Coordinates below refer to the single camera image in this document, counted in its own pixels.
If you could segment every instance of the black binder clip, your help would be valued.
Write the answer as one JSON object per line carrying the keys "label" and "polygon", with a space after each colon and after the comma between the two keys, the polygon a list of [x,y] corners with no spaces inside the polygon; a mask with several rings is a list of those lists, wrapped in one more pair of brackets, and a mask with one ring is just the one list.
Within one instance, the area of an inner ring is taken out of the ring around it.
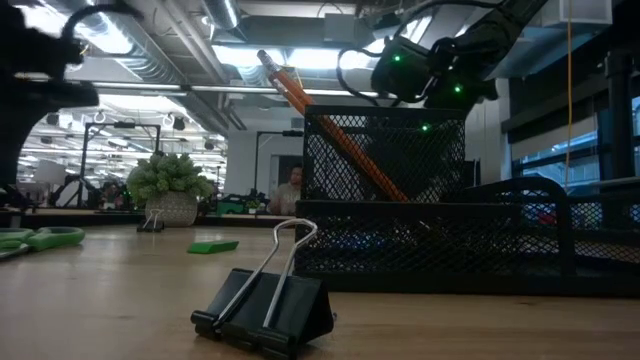
{"label": "black binder clip", "polygon": [[163,210],[160,209],[151,209],[149,210],[149,218],[144,221],[142,220],[140,224],[138,224],[137,232],[161,232],[164,230],[164,221],[158,221],[158,215],[162,213]]}
{"label": "black binder clip", "polygon": [[[291,249],[282,274],[262,273],[278,250],[278,232],[306,225],[311,232]],[[298,348],[333,330],[329,293],[322,281],[289,276],[296,251],[315,237],[311,221],[292,219],[273,229],[274,246],[253,272],[233,269],[207,311],[194,311],[191,322],[201,336],[226,342],[269,359],[296,359]]]}

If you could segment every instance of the green plant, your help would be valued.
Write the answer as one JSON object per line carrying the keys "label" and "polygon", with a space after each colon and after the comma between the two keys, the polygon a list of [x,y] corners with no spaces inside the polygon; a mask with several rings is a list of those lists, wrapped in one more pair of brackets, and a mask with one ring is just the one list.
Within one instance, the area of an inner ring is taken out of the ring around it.
{"label": "green plant", "polygon": [[249,209],[257,209],[260,207],[260,201],[258,200],[249,200],[247,201],[247,207]]}
{"label": "green plant", "polygon": [[201,172],[202,168],[194,166],[187,154],[180,157],[175,154],[152,155],[149,161],[138,161],[138,167],[131,171],[127,179],[127,187],[137,205],[169,191],[209,196],[213,187],[206,177],[198,175]]}

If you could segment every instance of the black mesh container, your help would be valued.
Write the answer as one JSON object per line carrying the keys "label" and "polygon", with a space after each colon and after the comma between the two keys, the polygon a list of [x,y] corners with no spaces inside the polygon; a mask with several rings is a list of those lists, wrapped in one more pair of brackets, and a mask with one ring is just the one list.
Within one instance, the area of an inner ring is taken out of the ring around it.
{"label": "black mesh container", "polygon": [[574,203],[553,181],[512,179],[443,200],[301,201],[298,216],[319,232],[295,272],[333,291],[640,296],[629,249],[580,238]]}
{"label": "black mesh container", "polygon": [[640,275],[640,191],[570,197],[576,262]]}
{"label": "black mesh container", "polygon": [[464,187],[464,114],[309,106],[305,200],[437,202]]}

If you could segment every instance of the green object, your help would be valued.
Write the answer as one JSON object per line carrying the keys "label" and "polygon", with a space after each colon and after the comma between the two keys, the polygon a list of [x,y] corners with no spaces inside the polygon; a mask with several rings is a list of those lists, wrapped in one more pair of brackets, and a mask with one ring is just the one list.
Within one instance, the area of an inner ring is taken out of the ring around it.
{"label": "green object", "polygon": [[14,249],[0,249],[0,261],[10,260],[27,252],[29,252],[29,245],[27,244],[20,244],[19,247]]}
{"label": "green object", "polygon": [[202,168],[194,166],[187,154],[152,155],[149,161],[138,160],[138,167],[127,179],[127,188],[136,205],[169,191],[207,197],[213,193],[213,186],[206,177],[198,175],[201,172]]}
{"label": "green object", "polygon": [[84,239],[84,230],[72,227],[46,227],[24,240],[35,251],[65,245],[78,245]]}
{"label": "green object", "polygon": [[205,241],[191,244],[187,252],[191,254],[215,254],[235,250],[237,247],[237,241]]}
{"label": "green object", "polygon": [[22,245],[20,240],[5,240],[0,242],[0,249],[17,249]]}
{"label": "green object", "polygon": [[33,235],[33,230],[30,229],[0,229],[0,244],[5,241],[24,241],[24,239]]}
{"label": "green object", "polygon": [[217,212],[218,216],[224,214],[242,214],[244,213],[244,205],[234,202],[219,201]]}

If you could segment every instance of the orange pencil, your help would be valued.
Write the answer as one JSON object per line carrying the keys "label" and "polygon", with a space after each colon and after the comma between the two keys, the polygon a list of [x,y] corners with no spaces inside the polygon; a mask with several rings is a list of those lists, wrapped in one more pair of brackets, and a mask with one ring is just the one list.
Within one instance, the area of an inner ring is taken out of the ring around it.
{"label": "orange pencil", "polygon": [[[258,58],[267,69],[269,81],[291,105],[304,115],[305,107],[314,103],[313,99],[304,92],[302,87],[293,81],[282,68],[264,51],[258,51]],[[358,166],[393,200],[408,202],[409,198],[383,173],[378,166],[365,154],[360,146],[351,140],[342,129],[327,116],[319,119],[320,125],[356,161]]]}

